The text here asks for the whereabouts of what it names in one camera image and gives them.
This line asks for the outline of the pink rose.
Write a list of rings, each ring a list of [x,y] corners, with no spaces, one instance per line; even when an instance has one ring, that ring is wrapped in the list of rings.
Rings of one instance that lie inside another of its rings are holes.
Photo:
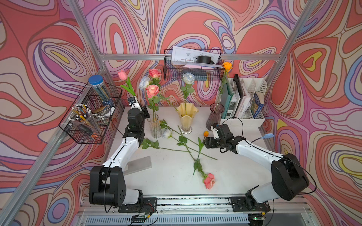
[[[178,132],[179,132],[179,137],[177,138],[177,140],[178,140],[177,145],[185,147],[186,151],[188,152],[188,154],[190,155],[190,157],[192,159],[192,176],[198,175],[198,177],[202,180],[204,187],[208,190],[211,190],[216,183],[216,178],[213,173],[206,173],[204,171],[204,168],[203,168],[203,165],[202,165],[202,162],[200,159],[201,150],[204,147],[204,145],[201,144],[201,140],[199,139],[199,143],[198,143],[199,149],[196,150],[196,152],[198,153],[198,156],[195,157],[191,153],[192,151],[194,151],[194,149],[190,148],[190,146],[188,145],[188,142],[190,141],[190,139],[186,138],[186,136],[182,133],[180,126],[178,126]]]
[[[152,84],[146,88],[146,94],[149,101],[149,109],[152,110],[151,114],[156,114],[158,110],[157,104],[160,102],[160,97],[158,96],[158,93],[159,87],[157,85]]]
[[[162,73],[159,69],[149,69],[150,84],[158,85],[161,80]]]

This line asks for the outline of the white rose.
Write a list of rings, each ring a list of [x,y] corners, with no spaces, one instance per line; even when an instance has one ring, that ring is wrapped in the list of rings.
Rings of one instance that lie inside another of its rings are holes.
[[[214,157],[211,157],[207,154],[204,154],[202,153],[202,149],[204,147],[203,144],[201,144],[201,140],[199,139],[198,142],[196,141],[193,141],[191,140],[190,138],[187,138],[181,131],[181,128],[178,127],[178,130],[174,130],[172,127],[170,127],[168,125],[168,123],[166,122],[166,120],[161,120],[160,121],[160,127],[161,129],[164,129],[165,131],[163,132],[163,137],[164,138],[167,138],[167,139],[173,139],[176,141],[177,145],[178,146],[183,146],[186,148],[187,151],[194,151],[194,152],[197,152],[198,153],[198,156],[197,158],[194,158],[194,161],[198,161],[199,162],[199,158],[200,156],[204,156],[204,157],[207,157],[209,159],[212,159],[212,160],[216,160],[216,158]],[[194,144],[194,145],[197,145],[198,146],[198,149],[194,149],[194,148],[191,148],[190,144]]]
[[[151,85],[150,84],[150,77],[149,76],[144,76],[141,80],[140,80],[140,83],[139,83],[139,89],[140,90],[145,90],[145,93],[146,93],[146,88]],[[170,106],[176,108],[170,101],[170,98],[169,97],[166,97],[164,94],[161,93],[161,86],[160,86],[160,83],[157,85],[159,87],[159,93],[158,93],[158,96],[160,97],[160,102],[161,101],[165,101],[166,103],[168,103]]]
[[[184,97],[184,112],[185,115],[187,115],[187,97],[195,91],[195,89],[193,88],[195,82],[195,75],[190,72],[184,73],[183,81],[185,82],[185,85],[181,87],[181,90]]]

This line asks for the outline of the small pink rosebud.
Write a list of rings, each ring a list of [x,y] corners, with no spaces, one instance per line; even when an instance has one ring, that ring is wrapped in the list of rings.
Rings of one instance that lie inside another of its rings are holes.
[[[127,92],[129,92],[132,96],[136,96],[136,93],[134,91],[134,88],[131,83],[130,77],[125,73],[125,71],[121,70],[118,72],[118,77],[120,80],[125,81],[125,85],[121,85],[123,89],[125,89]]]

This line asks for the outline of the orange rose tall stem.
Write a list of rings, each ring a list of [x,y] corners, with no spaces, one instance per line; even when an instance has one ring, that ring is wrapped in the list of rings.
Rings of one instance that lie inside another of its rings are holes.
[[[233,69],[232,67],[232,63],[230,62],[224,62],[223,63],[223,68],[224,68],[224,72],[223,72],[223,76],[222,76],[222,80],[221,80],[221,84],[220,87],[218,88],[219,94],[222,95],[223,94],[223,88],[224,85],[227,83],[227,78],[229,75],[229,72]]]

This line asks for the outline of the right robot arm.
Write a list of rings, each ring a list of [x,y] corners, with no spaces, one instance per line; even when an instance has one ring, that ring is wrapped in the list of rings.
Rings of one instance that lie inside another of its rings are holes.
[[[247,157],[271,173],[272,180],[256,186],[245,194],[245,203],[253,208],[269,200],[292,200],[310,185],[303,167],[293,154],[282,155],[261,148],[243,136],[234,136],[226,124],[211,126],[213,136],[204,141],[206,148],[225,149]]]

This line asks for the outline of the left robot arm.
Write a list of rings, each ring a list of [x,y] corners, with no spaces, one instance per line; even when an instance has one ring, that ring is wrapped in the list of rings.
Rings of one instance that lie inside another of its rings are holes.
[[[121,207],[144,203],[143,193],[126,187],[123,171],[145,137],[145,119],[150,114],[145,106],[128,111],[128,125],[121,145],[101,166],[90,171],[90,204]]]

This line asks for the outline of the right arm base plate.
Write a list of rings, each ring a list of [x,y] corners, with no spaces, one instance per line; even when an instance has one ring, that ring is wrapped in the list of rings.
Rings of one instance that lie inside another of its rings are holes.
[[[229,203],[234,212],[268,213],[271,210],[268,202],[258,203],[251,196],[232,196]]]

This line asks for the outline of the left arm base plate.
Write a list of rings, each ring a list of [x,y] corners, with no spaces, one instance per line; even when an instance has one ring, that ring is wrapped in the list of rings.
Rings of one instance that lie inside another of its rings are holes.
[[[157,207],[156,197],[143,198],[141,203],[123,204],[118,208],[119,213],[154,213]]]

